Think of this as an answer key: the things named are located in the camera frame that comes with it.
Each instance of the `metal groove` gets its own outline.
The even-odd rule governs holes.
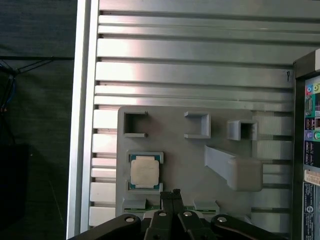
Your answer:
[[[263,208],[263,207],[252,207],[252,213],[270,213],[270,214],[289,214],[290,208]]]
[[[239,20],[239,21],[262,21],[271,23],[311,23],[318,24],[320,19],[298,18],[298,17],[267,17],[267,16],[241,16],[241,15],[220,15],[220,14],[196,14],[183,12],[148,12],[130,10],[101,10],[101,15],[137,16],[137,17],[164,17],[164,18],[191,18],[191,19],[211,19],[211,20]]]
[[[214,37],[214,36],[208,36],[208,33],[206,33],[204,36],[201,36],[198,34],[197,36],[188,36],[183,35],[179,32],[177,33],[171,33],[171,34],[164,34],[160,35],[159,33],[130,33],[129,29],[122,30],[124,33],[117,33],[112,31],[103,31],[103,28],[100,27],[98,30],[98,33],[100,34],[101,39],[122,39],[122,40],[167,40],[167,41],[184,41],[184,42],[200,42],[200,43],[230,43],[230,44],[251,44],[251,45],[264,45],[264,46],[292,46],[292,47],[318,47],[319,46],[319,40],[320,36],[311,37],[310,40],[276,40],[276,39],[248,39],[248,38],[237,38],[233,37],[231,34],[229,38],[227,36],[225,37]]]
[[[146,63],[146,64],[171,64],[171,65],[205,65],[222,67],[247,67],[257,69],[284,69],[292,71],[292,64],[278,63],[258,63],[258,62],[240,62],[240,61],[222,61],[222,60],[195,60],[195,59],[163,59],[147,57],[116,57],[116,56],[98,56],[98,62],[119,62],[119,63]]]

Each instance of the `black cable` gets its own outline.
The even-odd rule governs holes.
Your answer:
[[[19,71],[18,74],[27,73],[27,72],[29,72],[29,71],[31,71],[31,70],[34,70],[34,69],[40,68],[40,67],[42,67],[42,66],[44,66],[44,65],[47,65],[47,64],[49,64],[49,63],[52,63],[53,61],[54,61],[54,60],[49,60],[49,61],[47,61],[47,62],[45,62],[45,63],[42,63],[42,64],[40,64],[40,65],[38,65],[38,66],[32,67],[32,68],[30,68],[30,69],[28,69],[28,70]]]
[[[40,60],[40,61],[36,61],[34,63],[31,63],[29,65],[26,65],[26,66],[23,66],[23,67],[20,67],[18,68],[17,70],[20,72],[21,69],[25,69],[25,68],[28,68],[28,67],[31,67],[33,65],[36,65],[36,64],[39,64],[39,63],[42,63],[42,62],[45,62],[45,61],[48,61],[48,60]]]
[[[2,61],[5,65],[7,65],[7,67],[8,67],[9,69],[13,70],[13,68],[10,67],[10,65],[9,65],[8,63],[6,63],[6,61],[5,61],[3,58],[0,58],[0,59],[1,59],[1,61]]]

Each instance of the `blue cable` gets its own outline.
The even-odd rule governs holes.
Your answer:
[[[6,106],[8,103],[10,103],[12,101],[12,99],[14,98],[14,95],[16,93],[16,80],[13,79],[12,80],[13,83],[12,83],[12,91],[11,91],[11,94],[10,94],[10,97],[8,98],[8,100],[6,101],[6,103],[4,103],[1,108],[3,108],[4,106]]]

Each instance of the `silver screw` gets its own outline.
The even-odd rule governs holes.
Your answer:
[[[220,223],[225,223],[227,221],[227,219],[225,217],[223,217],[223,216],[220,216],[220,217],[218,217],[218,221]]]
[[[135,219],[132,217],[128,217],[125,221],[128,223],[132,223]]]
[[[183,213],[183,215],[185,215],[186,217],[190,217],[190,216],[192,215],[192,213],[189,212],[189,211],[185,211],[185,212]]]

